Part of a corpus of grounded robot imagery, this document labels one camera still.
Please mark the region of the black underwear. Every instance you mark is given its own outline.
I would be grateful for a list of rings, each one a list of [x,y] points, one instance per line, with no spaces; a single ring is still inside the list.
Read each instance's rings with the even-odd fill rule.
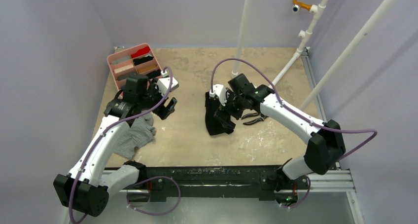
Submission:
[[[231,134],[234,132],[233,129],[224,128],[222,123],[214,117],[214,114],[220,105],[221,104],[217,99],[209,96],[209,92],[205,93],[205,125],[210,136],[220,135],[223,133]]]

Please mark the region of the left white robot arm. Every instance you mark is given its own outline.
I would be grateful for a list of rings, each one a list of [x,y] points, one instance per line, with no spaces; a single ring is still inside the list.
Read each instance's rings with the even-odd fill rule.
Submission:
[[[150,112],[166,119],[174,112],[176,98],[168,106],[164,103],[177,88],[178,81],[165,71],[160,78],[141,74],[127,78],[126,84],[107,104],[99,129],[85,153],[67,174],[58,174],[53,182],[60,203],[69,209],[72,222],[74,210],[97,217],[109,199],[126,187],[152,188],[153,179],[147,176],[146,166],[135,161],[125,162],[109,175],[103,173],[116,145],[133,128],[135,119]]]

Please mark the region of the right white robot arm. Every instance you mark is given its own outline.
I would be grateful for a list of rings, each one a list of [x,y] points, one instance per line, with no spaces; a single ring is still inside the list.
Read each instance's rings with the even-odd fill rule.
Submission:
[[[288,188],[297,178],[310,173],[326,174],[345,154],[341,128],[334,120],[325,122],[307,115],[278,98],[274,89],[266,85],[255,87],[244,74],[228,84],[216,84],[206,93],[206,122],[211,134],[232,132],[236,125],[231,118],[238,120],[245,110],[253,110],[279,122],[306,144],[305,154],[291,159],[278,172],[281,187]]]

